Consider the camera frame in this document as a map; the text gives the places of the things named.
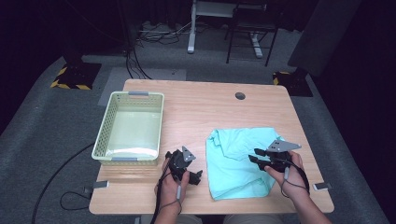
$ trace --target hole in table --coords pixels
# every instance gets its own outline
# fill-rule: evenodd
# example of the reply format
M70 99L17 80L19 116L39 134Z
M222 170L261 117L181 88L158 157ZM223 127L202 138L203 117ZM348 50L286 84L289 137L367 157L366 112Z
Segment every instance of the hole in table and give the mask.
M245 98L246 98L246 95L244 94L244 93L242 93L242 92L237 92L236 94L235 94L235 97L236 97L236 99L238 99L238 100L245 100Z

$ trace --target gray carpet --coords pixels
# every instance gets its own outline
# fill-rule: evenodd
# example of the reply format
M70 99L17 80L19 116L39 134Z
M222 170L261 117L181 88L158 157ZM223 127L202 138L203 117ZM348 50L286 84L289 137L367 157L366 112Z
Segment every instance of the gray carpet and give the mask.
M186 80L185 69L155 69L148 68L143 70L144 73L136 70L135 73L129 74L126 67L114 67L111 69L108 81L103 89L99 99L99 105L107 105L111 92L122 91L125 81L128 78L152 78L156 80Z
M232 60L226 64L224 35L225 31L218 29L198 33L193 54L187 53L187 35L180 36L176 44L170 45L138 43L136 54L143 69L183 70L188 81L272 84L274 71L294 70L286 64L299 33L279 33L268 67L264 67L263 62L252 61ZM125 77L119 78L118 84L109 84L112 88L106 84L111 82L114 69L124 68L125 58L90 55L83 57L83 61L102 64L93 90L50 88L64 65L61 58L37 80L1 135L2 223L30 222L39 193L50 177L72 155L94 142L105 113L103 101L106 94L110 89L119 89ZM319 169L324 179L333 185L330 194L335 210L327 216L334 223L388 223L318 90L310 78L307 80L314 97L291 97L291 100ZM59 201L65 192L82 193L84 186L95 181L99 162L91 158L91 152L92 148L88 148L76 156L53 179L38 207L36 223L134 223L134 216L96 216L88 209L64 211L60 206ZM64 204L79 207L89 202L68 196ZM295 214L285 215L284 221L299 223Z

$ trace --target plastic basket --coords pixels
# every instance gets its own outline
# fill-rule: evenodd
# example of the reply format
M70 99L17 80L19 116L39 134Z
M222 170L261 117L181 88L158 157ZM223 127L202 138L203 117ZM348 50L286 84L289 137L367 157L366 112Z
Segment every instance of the plastic basket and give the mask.
M157 165L163 98L160 92L112 92L92 158L103 165Z

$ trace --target towel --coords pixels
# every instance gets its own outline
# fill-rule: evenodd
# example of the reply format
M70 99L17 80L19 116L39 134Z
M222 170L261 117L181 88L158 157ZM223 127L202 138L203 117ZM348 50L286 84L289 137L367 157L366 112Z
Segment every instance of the towel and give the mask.
M216 129L206 139L209 189L217 200L265 197L275 180L249 160L254 148L267 149L283 138L271 127Z

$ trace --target basket handle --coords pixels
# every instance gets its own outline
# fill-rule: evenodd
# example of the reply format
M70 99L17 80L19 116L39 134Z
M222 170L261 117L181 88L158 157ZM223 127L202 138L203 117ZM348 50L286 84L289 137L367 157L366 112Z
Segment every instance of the basket handle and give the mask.
M127 158L127 157L113 157L111 158L112 161L137 161L137 158L131 157L131 158Z
M148 91L128 91L128 95L149 96L149 92Z

